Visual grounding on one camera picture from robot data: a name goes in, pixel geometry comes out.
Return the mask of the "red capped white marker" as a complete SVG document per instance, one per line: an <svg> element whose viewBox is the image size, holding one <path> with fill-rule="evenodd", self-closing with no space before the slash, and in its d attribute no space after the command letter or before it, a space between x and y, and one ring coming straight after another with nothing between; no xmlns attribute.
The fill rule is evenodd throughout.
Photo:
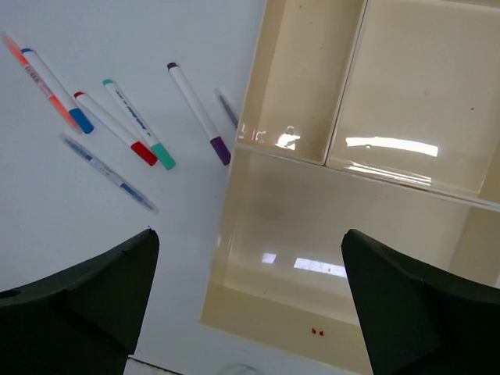
<svg viewBox="0 0 500 375"><path fill-rule="evenodd" d="M107 127L148 165L154 166L158 162L157 157L148 147L146 147L124 125L122 125L102 106L100 106L91 96L82 91L75 92L73 96L88 112L90 112L97 120Z"/></svg>

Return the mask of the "teal capped white marker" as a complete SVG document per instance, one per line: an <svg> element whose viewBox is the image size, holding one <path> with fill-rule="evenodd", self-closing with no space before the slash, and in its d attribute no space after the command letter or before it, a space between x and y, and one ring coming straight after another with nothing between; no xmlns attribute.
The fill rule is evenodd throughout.
<svg viewBox="0 0 500 375"><path fill-rule="evenodd" d="M150 126L145 122L140 113L134 108L133 103L124 94L119 85L111 79L104 79L102 84L107 92L116 101L122 112L133 124L142 140L145 141L147 146L151 149L152 153L157 157L162 165L167 170L171 170L172 168L174 168L176 166L175 160L166 150L160 140L156 137L156 135L151 130Z"/></svg>

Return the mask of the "purple capped white marker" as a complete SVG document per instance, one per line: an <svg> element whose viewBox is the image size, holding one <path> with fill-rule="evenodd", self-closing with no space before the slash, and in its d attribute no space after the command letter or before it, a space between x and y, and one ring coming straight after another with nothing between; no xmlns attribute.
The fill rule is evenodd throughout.
<svg viewBox="0 0 500 375"><path fill-rule="evenodd" d="M230 164L231 153L184 72L175 62L167 63L166 68L173 82L179 88L190 110L193 112L200 126L205 131L205 134L209 139L209 143L219 160L224 166L228 166Z"/></svg>

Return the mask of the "orange highlighter pen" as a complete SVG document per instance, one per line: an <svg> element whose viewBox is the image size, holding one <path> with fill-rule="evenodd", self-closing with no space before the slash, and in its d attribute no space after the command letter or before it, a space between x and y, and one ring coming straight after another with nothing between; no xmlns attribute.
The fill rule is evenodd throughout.
<svg viewBox="0 0 500 375"><path fill-rule="evenodd" d="M38 75L36 70L32 67L31 64L27 61L27 59L23 56L20 51L20 48L15 43L15 41L5 32L1 33L1 39L3 44L7 47L7 49L11 52L11 54L15 57L18 63L23 67L23 69L27 72L27 74L31 77L32 81L38 86L38 88L42 91L45 97L49 100L58 114L66 121L66 123L78 134L82 134L83 131L71 117L69 112L63 107L63 104L57 99L57 97L52 93L48 85L44 82L44 80Z"/></svg>

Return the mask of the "small clear grey pen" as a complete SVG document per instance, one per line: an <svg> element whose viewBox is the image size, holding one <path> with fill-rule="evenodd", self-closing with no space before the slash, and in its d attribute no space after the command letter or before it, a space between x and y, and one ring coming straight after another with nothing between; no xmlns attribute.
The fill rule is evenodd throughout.
<svg viewBox="0 0 500 375"><path fill-rule="evenodd" d="M214 92L214 95L216 96L216 99L217 99L218 103L220 104L221 108L226 113L229 121L233 124L234 128L238 128L239 116L234 111L233 106L230 104L230 102L228 101L226 96L223 94L223 92L219 88L216 88L213 92Z"/></svg>

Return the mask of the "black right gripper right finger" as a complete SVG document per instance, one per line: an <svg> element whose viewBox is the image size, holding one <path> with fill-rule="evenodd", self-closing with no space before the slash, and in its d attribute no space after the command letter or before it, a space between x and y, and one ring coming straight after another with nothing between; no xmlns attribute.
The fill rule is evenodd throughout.
<svg viewBox="0 0 500 375"><path fill-rule="evenodd" d="M351 229L341 253L375 374L497 374L499 290Z"/></svg>

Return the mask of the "clear blue ballpoint pen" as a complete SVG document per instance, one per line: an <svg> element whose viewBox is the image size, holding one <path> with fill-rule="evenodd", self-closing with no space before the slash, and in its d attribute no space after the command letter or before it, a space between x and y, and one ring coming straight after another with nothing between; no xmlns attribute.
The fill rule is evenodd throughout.
<svg viewBox="0 0 500 375"><path fill-rule="evenodd" d="M121 191L124 191L129 197L131 197L139 205L147 209L149 212L157 214L159 208L150 199L148 199L144 194L142 194L136 187L126 181L117 172L107 166L102 160L97 158L89 150L87 150L83 145L78 143L76 140L68 136L67 134L60 134L59 138L62 140L63 144L71 149L75 154L81 157L88 165L90 165L94 170L99 172L113 185L117 186Z"/></svg>

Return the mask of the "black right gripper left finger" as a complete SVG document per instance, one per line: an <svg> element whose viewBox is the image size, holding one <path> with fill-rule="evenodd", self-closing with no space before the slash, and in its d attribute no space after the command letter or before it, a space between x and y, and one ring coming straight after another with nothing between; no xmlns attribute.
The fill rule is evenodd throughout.
<svg viewBox="0 0 500 375"><path fill-rule="evenodd" d="M122 374L138 345L159 255L152 229L1 293L3 374Z"/></svg>

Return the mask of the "beige compartment tray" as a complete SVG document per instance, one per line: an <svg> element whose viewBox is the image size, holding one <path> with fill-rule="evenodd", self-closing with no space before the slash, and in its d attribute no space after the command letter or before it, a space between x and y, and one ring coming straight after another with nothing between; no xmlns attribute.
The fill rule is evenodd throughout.
<svg viewBox="0 0 500 375"><path fill-rule="evenodd" d="M351 229L498 284L498 2L266 3L201 323L371 373Z"/></svg>

